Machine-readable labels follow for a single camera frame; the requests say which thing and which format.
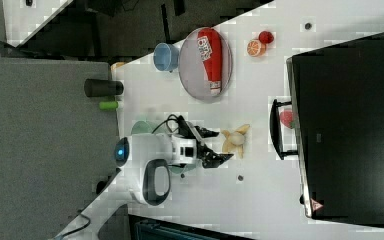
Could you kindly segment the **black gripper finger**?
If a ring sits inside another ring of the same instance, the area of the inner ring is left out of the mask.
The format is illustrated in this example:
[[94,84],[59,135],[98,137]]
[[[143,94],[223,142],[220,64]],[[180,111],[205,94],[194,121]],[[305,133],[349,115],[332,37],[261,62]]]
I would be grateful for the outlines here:
[[219,154],[218,155],[218,162],[220,164],[223,164],[224,162],[228,161],[233,157],[233,154],[227,153],[227,154]]
[[209,130],[207,128],[201,128],[201,136],[203,138],[217,137],[219,132]]

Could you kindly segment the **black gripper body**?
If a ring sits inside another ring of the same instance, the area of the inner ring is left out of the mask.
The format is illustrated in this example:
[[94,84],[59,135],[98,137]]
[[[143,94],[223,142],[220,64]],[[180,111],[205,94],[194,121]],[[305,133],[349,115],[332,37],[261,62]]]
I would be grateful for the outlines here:
[[218,162],[218,153],[209,148],[201,136],[200,126],[195,126],[186,121],[182,116],[178,117],[178,133],[186,139],[194,139],[197,143],[197,158],[202,161],[204,168],[218,168],[221,164]]

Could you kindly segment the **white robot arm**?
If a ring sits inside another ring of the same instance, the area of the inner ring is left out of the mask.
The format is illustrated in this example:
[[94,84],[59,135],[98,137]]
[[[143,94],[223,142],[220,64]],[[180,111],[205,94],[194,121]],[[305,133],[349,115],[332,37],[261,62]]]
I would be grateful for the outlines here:
[[99,231],[123,205],[136,202],[158,206],[171,190],[170,167],[200,162],[217,168],[231,153],[216,153],[205,140],[217,132],[195,126],[181,115],[168,119],[177,123],[175,133],[132,134],[121,138],[114,150],[116,174],[102,192],[55,237],[50,240],[99,240]]

